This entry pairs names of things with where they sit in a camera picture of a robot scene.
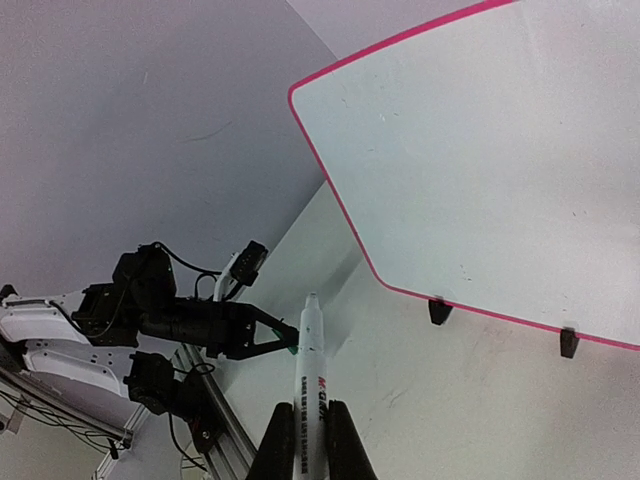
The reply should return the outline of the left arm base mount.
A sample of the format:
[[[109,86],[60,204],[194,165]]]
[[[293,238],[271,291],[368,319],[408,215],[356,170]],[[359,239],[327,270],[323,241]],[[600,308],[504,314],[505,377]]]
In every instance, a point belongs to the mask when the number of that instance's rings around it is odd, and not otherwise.
[[[123,379],[131,401],[144,405],[151,413],[171,414],[189,427],[195,449],[208,453],[223,433],[223,420],[209,399],[202,374],[195,368],[183,379],[164,356],[136,351],[129,374]]]

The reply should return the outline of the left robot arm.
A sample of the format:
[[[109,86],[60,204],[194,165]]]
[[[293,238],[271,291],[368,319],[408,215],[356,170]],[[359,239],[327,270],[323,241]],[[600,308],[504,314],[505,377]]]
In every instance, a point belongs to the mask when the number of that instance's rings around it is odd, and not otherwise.
[[[44,298],[1,288],[1,360],[99,387],[156,415],[192,420],[204,409],[200,377],[180,370],[140,338],[200,347],[206,357],[245,360],[293,349],[299,332],[256,306],[236,301],[254,284],[268,251],[255,241],[221,271],[197,267],[165,244],[123,254],[107,283]]]

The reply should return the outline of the green whiteboard marker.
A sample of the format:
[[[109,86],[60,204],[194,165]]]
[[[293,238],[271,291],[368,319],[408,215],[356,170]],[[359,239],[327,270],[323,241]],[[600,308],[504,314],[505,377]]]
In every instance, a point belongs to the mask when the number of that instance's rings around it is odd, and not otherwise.
[[[327,479],[328,412],[324,318],[316,293],[300,315],[294,387],[294,479]]]

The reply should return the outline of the green marker cap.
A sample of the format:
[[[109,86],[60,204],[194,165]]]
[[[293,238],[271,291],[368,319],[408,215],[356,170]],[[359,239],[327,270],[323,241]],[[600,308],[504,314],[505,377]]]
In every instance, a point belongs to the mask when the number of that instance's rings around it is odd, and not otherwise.
[[[272,329],[272,333],[279,339],[279,340],[283,340],[284,339],[284,335],[276,330],[276,329]],[[287,350],[289,351],[289,353],[291,355],[297,355],[298,354],[298,346],[297,345],[293,345],[293,346],[288,346]]]

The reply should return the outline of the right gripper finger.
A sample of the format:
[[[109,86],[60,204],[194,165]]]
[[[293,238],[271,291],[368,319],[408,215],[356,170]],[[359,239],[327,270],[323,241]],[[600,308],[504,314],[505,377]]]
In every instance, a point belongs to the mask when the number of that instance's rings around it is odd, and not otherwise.
[[[329,401],[325,449],[330,480],[376,480],[348,406],[341,400]]]

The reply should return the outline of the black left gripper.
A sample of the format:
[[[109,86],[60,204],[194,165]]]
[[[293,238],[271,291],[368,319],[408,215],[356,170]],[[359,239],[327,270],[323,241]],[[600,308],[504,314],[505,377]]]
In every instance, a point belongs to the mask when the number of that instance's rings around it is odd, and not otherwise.
[[[284,339],[256,344],[256,324],[280,331]],[[154,338],[204,347],[212,358],[253,358],[293,345],[299,349],[297,328],[244,303],[177,299],[168,307],[143,313],[139,331]],[[294,455],[294,409],[290,403],[280,402],[274,408],[247,480],[291,480]]]

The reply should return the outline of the pink-framed whiteboard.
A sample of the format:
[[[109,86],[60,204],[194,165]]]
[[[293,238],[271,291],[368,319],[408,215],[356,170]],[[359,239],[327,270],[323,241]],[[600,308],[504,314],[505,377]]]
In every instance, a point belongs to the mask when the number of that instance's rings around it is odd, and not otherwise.
[[[288,101],[378,281],[639,346],[639,5],[482,1]]]

